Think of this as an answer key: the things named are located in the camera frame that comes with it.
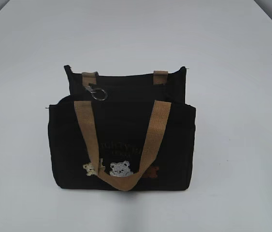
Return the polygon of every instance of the white bear embroidery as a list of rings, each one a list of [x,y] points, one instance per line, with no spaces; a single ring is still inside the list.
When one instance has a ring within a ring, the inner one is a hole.
[[[129,162],[128,161],[119,162],[119,163],[111,163],[110,167],[112,170],[109,173],[112,176],[126,177],[131,174],[134,174],[129,169]]]
[[[92,163],[83,164],[83,168],[86,170],[86,175],[88,176],[97,175]],[[102,165],[102,159],[99,160],[99,168],[104,168],[104,166]]]

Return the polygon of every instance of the metal clip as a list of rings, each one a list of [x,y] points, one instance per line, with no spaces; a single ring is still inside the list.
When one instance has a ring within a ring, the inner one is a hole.
[[[102,89],[102,88],[92,88],[91,86],[84,86],[84,87],[86,88],[87,91],[89,91],[89,92],[92,94],[92,97],[93,97],[94,99],[98,100],[98,101],[104,101],[104,100],[106,100],[107,97],[108,97],[107,92],[106,92],[104,89]],[[103,98],[98,98],[98,97],[96,97],[96,96],[94,95],[94,93],[97,93],[98,91],[103,92],[105,96],[104,96]]]

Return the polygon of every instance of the bag handle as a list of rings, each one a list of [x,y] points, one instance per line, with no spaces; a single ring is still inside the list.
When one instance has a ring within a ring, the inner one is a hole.
[[[97,176],[118,190],[131,190],[138,183],[146,169],[156,159],[161,141],[165,133],[168,116],[170,113],[170,107],[170,102],[154,102],[140,159],[139,171],[126,177],[117,177],[108,175],[105,172],[105,167],[99,166],[99,147],[91,102],[75,101],[74,109],[78,123],[86,143],[89,159],[94,167],[95,172],[97,173]]]
[[[98,72],[83,72],[82,73],[82,85],[89,86],[89,84],[97,84]],[[154,71],[153,84],[165,84],[168,79],[168,71]]]

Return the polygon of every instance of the black tote bag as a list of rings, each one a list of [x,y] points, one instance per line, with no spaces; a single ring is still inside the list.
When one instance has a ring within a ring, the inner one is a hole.
[[[64,189],[185,190],[195,114],[190,105],[163,101],[50,105],[55,181]]]
[[[115,95],[114,98],[125,99],[127,96],[139,96],[151,99],[150,95],[156,93],[154,100],[185,102],[186,68],[181,67],[174,73],[167,71],[154,71],[154,73],[133,76],[101,76],[98,72],[73,73],[69,65],[64,66],[69,81],[71,95],[85,94],[85,87],[108,89]]]

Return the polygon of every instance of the bear patch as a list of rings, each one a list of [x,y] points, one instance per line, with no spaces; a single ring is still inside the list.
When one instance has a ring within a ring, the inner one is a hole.
[[[126,176],[134,174],[129,169],[129,162],[128,161],[119,162],[119,163],[111,163],[110,167],[112,170],[109,173],[112,176],[126,177]]]
[[[142,175],[142,178],[157,178],[159,167],[150,166]]]
[[[92,163],[83,164],[83,168],[86,170],[86,175],[97,175]],[[104,166],[102,165],[102,159],[99,160],[99,168],[104,168]]]

